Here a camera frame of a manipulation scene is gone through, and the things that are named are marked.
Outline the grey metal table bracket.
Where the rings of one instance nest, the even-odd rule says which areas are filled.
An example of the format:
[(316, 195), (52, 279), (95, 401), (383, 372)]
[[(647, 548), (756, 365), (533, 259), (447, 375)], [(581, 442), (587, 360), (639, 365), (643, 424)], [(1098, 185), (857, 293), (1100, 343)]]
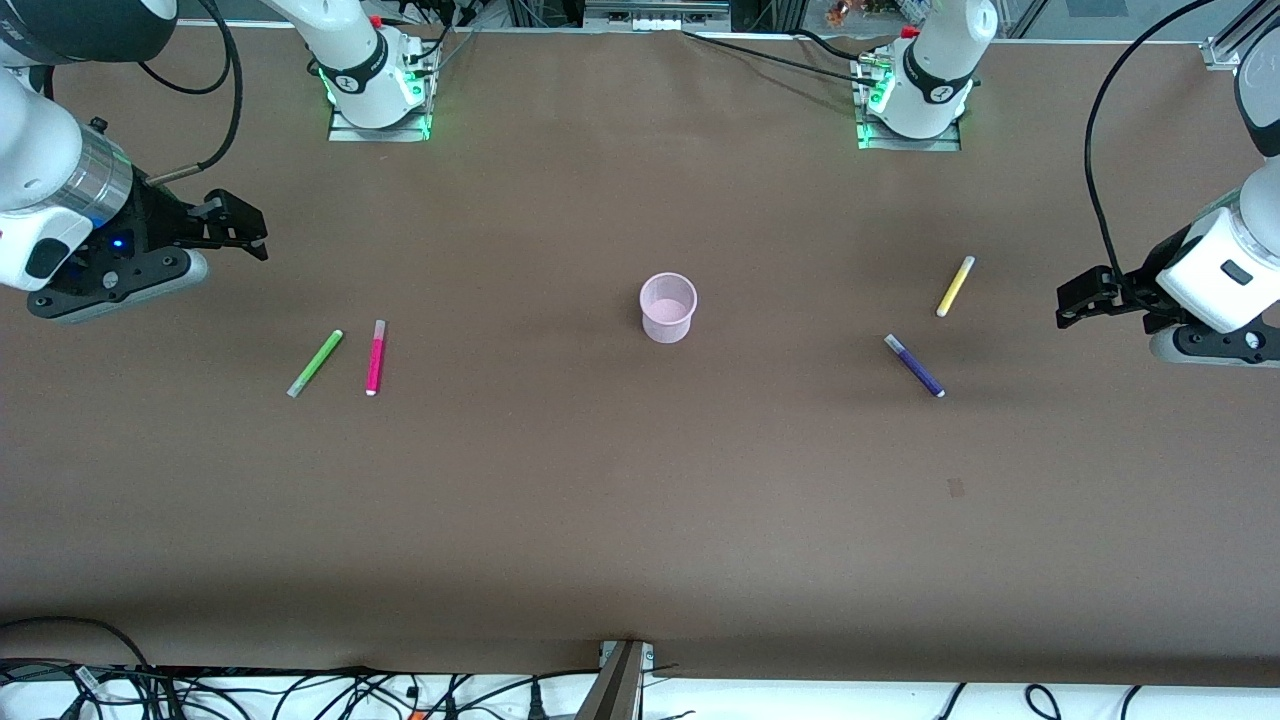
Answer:
[(604, 641), (600, 671), (573, 720), (641, 720), (645, 675), (657, 667), (645, 641)]

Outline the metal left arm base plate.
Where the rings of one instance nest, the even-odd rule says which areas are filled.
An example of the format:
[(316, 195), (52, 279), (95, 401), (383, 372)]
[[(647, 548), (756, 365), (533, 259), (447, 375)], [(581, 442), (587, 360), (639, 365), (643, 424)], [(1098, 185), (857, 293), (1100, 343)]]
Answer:
[(882, 99), (893, 90), (893, 74), (888, 60), (851, 60), (849, 69), (859, 79), (873, 79), (874, 86), (852, 85), (854, 117), (859, 149), (957, 152), (963, 147), (961, 118), (955, 117), (946, 131), (933, 138), (909, 138), (892, 131), (872, 111), (872, 100)]

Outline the green pen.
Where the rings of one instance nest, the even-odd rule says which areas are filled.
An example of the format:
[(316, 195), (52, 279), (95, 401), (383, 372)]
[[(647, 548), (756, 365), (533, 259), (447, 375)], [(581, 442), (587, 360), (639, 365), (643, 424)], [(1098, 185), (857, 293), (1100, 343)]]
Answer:
[(298, 398), (301, 393), (307, 388), (314, 377), (320, 372), (326, 360), (333, 355), (335, 348), (340, 345), (344, 338), (344, 332), (342, 329), (334, 329), (323, 342), (320, 348), (311, 356), (302, 372), (294, 378), (287, 389), (285, 395), (291, 398)]

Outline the white power strip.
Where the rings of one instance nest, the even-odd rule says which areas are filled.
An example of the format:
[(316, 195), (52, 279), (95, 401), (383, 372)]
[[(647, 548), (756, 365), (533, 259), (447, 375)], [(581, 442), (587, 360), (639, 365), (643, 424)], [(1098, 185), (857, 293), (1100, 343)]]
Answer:
[(582, 0), (582, 27), (598, 32), (731, 32), (730, 0)]

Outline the pink cup holder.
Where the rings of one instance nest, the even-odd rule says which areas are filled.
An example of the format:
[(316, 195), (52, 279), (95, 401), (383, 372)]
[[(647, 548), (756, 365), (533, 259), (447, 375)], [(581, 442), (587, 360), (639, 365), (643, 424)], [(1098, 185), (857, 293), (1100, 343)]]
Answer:
[(646, 337), (657, 343), (672, 345), (690, 332), (699, 295), (687, 277), (663, 272), (643, 283), (637, 301)]

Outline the aluminium corner profile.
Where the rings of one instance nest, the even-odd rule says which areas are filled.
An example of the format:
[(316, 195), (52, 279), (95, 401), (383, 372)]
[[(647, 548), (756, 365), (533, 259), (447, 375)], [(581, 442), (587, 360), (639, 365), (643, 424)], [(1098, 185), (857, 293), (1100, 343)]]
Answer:
[(1256, 42), (1280, 23), (1280, 0), (1249, 0), (1224, 29), (1207, 37), (1199, 46), (1210, 70), (1236, 69)]

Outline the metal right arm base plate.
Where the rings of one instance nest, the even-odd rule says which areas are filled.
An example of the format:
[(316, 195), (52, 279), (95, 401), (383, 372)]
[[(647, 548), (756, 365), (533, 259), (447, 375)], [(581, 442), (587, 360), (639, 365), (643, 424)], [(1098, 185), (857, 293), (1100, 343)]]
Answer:
[(436, 68), (419, 61), (407, 68), (388, 65), (361, 94), (321, 77), (332, 105), (328, 138), (333, 142), (416, 143), (430, 138)]

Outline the yellow pen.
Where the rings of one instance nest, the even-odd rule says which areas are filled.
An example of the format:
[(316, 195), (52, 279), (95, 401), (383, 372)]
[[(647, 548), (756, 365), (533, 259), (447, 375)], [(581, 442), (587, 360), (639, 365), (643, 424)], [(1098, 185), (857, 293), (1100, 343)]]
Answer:
[(966, 279), (972, 274), (972, 270), (975, 264), (977, 264), (977, 258), (972, 255), (965, 256), (961, 260), (952, 279), (950, 281), (947, 288), (945, 290), (942, 297), (940, 299), (938, 305), (934, 309), (934, 315), (937, 318), (946, 318), (950, 314), (961, 288), (966, 283)]

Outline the purple pen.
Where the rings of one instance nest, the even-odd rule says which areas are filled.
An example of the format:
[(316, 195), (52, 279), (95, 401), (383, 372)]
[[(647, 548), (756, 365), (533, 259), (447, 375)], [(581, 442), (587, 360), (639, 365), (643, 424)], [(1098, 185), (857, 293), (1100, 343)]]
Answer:
[(931, 396), (936, 398), (946, 396), (943, 386), (895, 334), (887, 334), (884, 337), (884, 343), (895, 354), (897, 360), (922, 383)]

